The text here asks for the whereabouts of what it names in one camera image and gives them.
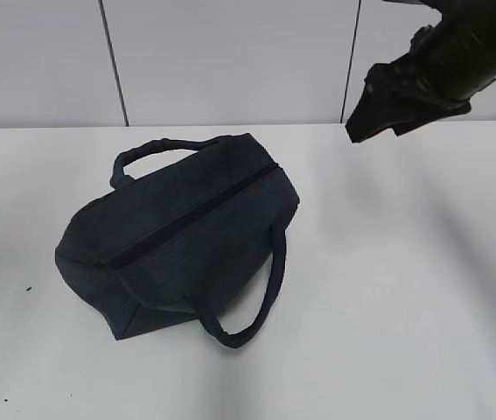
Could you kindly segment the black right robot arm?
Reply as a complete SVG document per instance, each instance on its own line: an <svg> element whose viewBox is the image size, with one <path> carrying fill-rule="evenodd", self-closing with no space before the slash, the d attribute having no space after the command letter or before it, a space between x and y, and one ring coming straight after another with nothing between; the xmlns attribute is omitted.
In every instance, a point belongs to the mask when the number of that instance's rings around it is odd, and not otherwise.
<svg viewBox="0 0 496 420"><path fill-rule="evenodd" d="M496 1L428 1L440 12L421 27L409 50L376 63L346 122L352 143L384 130L397 136L471 112L472 97L496 81Z"/></svg>

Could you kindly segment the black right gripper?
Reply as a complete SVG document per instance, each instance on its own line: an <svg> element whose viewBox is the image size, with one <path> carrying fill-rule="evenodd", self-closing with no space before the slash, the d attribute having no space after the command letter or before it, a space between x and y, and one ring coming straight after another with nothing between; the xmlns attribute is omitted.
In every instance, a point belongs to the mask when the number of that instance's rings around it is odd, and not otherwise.
<svg viewBox="0 0 496 420"><path fill-rule="evenodd" d="M346 122L346 132L352 143L361 143L383 130L402 136L471 111L469 100L445 98L423 77L398 73L393 65L376 64L368 71L362 95Z"/></svg>

